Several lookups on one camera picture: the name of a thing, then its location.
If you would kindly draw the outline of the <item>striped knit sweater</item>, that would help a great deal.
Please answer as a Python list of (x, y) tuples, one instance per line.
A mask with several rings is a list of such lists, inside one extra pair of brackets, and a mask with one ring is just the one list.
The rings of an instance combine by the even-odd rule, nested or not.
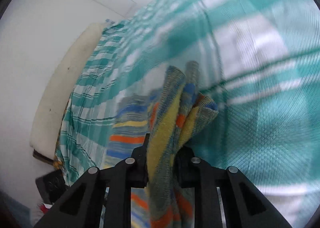
[(146, 188), (131, 191), (132, 227), (191, 227), (194, 192), (181, 188), (173, 173), (178, 151), (218, 114), (214, 100), (199, 92), (199, 65), (169, 66), (160, 88), (133, 94), (118, 104), (106, 164), (128, 158), (149, 139)]

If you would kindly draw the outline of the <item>cream padded headboard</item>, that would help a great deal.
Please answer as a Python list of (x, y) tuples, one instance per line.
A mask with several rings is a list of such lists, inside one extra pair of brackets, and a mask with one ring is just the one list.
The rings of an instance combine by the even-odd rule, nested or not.
[(75, 40), (50, 78), (34, 116), (30, 135), (33, 157), (53, 164), (65, 107), (107, 23), (92, 23)]

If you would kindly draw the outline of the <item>teal white plaid bedspread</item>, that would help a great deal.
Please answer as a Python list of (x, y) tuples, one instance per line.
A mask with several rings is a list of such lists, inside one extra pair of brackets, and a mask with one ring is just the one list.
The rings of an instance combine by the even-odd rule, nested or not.
[(153, 0), (108, 25), (66, 102), (67, 185), (128, 158), (153, 124), (168, 67), (199, 69), (217, 117), (189, 145), (236, 166), (292, 227), (319, 207), (319, 8), (313, 0)]

